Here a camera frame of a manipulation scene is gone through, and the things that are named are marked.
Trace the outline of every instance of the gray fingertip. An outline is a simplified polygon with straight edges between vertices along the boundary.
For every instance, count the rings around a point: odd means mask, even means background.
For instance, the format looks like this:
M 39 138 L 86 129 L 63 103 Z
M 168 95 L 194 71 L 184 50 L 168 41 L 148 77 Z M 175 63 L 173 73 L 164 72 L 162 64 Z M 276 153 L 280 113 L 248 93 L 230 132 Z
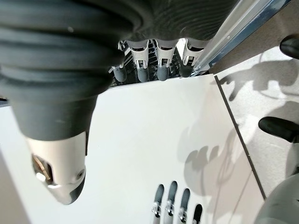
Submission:
M 184 208 L 185 210 L 187 210 L 189 198 L 190 198 L 190 190 L 188 188 L 186 188 L 183 192 L 181 208 Z
M 127 72 L 125 68 L 113 69 L 113 72 L 117 81 L 124 82 L 127 79 Z
M 140 82 L 145 83 L 149 80 L 150 74 L 148 69 L 144 69 L 143 67 L 137 69 L 138 79 Z
M 165 81 L 168 78 L 168 75 L 169 67 L 167 68 L 166 65 L 163 65 L 162 67 L 158 66 L 157 76 L 160 81 Z
M 174 198 L 176 196 L 177 189 L 178 189 L 178 183 L 176 181 L 173 181 L 169 188 L 168 200 L 171 200 L 172 202 L 174 202 Z
M 164 186 L 163 186 L 163 184 L 160 184 L 159 187 L 158 187 L 158 189 L 157 189 L 154 202 L 161 203 L 162 202 L 163 194 L 164 194 Z

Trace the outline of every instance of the white platform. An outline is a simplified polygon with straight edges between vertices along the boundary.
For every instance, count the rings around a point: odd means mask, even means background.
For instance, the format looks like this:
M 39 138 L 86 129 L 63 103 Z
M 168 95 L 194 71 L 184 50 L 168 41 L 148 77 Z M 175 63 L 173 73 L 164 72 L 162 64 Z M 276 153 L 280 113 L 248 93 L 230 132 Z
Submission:
M 177 78 L 101 94 L 85 187 L 69 206 L 35 179 L 11 108 L 0 108 L 0 150 L 32 224 L 150 224 L 158 185 L 164 207 L 173 180 L 176 214 L 183 190 L 191 191 L 188 224 L 198 203 L 202 224 L 252 224 L 263 198 L 213 81 Z

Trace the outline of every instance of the robotic arm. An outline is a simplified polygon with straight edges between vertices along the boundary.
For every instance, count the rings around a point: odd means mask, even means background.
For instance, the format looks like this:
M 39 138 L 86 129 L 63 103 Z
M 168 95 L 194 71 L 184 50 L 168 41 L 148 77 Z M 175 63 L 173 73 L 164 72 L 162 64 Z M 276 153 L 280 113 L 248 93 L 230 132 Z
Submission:
M 181 76 L 237 0 L 0 0 L 0 95 L 7 97 L 32 153 L 35 175 L 71 204 L 85 175 L 89 126 L 99 94 L 123 63 L 127 40 L 148 81 L 148 39 L 158 43 L 158 77 L 168 77 L 175 44 L 187 38 Z

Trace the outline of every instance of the gray floor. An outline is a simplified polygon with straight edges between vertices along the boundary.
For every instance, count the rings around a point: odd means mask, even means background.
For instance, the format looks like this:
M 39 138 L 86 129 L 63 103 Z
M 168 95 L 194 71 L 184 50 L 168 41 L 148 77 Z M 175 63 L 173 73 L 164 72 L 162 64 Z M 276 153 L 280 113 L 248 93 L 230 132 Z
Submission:
M 293 0 L 219 61 L 218 75 L 266 195 L 285 176 L 290 143 L 263 133 L 257 123 L 274 116 L 299 123 L 299 60 L 278 46 L 299 33 L 299 1 Z

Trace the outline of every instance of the robotic hand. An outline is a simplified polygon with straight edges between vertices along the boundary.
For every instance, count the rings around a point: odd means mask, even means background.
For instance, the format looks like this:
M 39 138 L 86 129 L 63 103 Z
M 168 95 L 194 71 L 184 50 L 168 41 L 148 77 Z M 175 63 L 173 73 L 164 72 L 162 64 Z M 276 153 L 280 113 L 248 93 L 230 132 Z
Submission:
M 89 126 L 109 69 L 127 40 L 141 82 L 148 80 L 148 39 L 157 41 L 158 78 L 168 77 L 175 44 L 188 38 L 188 77 L 237 0 L 0 0 L 0 95 L 25 136 L 35 175 L 71 204 L 85 175 Z
M 266 199 L 255 224 L 297 224 L 299 220 L 299 125 L 288 120 L 265 117 L 259 127 L 292 144 L 287 158 L 286 180 Z

